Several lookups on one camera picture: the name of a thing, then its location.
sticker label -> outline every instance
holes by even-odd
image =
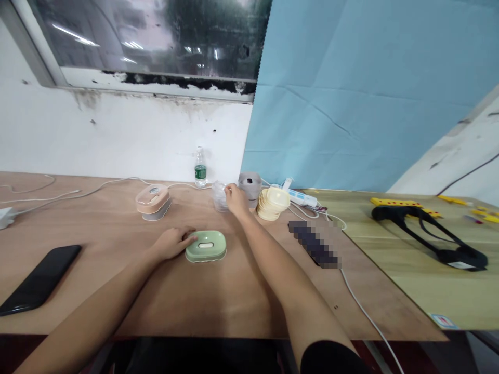
[[[206,166],[204,165],[196,165],[194,168],[196,179],[205,179],[206,178]]]
[[[452,266],[453,268],[458,268],[458,269],[474,269],[474,266],[468,265],[467,263],[464,262],[449,262],[447,265]]]
[[[444,329],[450,329],[450,330],[459,330],[459,327],[457,327],[448,317],[445,317],[442,314],[431,314],[429,313],[430,317],[433,318],[433,320],[439,325],[441,328]]]

stack of yellow containers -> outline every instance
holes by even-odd
[[[288,209],[290,203],[290,195],[287,191],[269,187],[260,193],[256,212],[266,221],[275,221],[283,211]]]

black phone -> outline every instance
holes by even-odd
[[[20,313],[42,306],[81,249],[81,246],[74,245],[51,250],[0,306],[0,316]]]

human arm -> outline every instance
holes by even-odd
[[[283,307],[298,367],[307,347],[316,341],[336,341],[354,351],[309,277],[250,213],[244,191],[232,183],[226,187],[226,196],[227,206],[240,222],[258,267]]]
[[[77,373],[120,326],[151,273],[197,237],[166,230],[147,251],[86,299],[31,353],[15,374]]]

green bottle label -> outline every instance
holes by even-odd
[[[205,179],[206,178],[206,166],[204,165],[196,165],[194,168],[196,179]]]

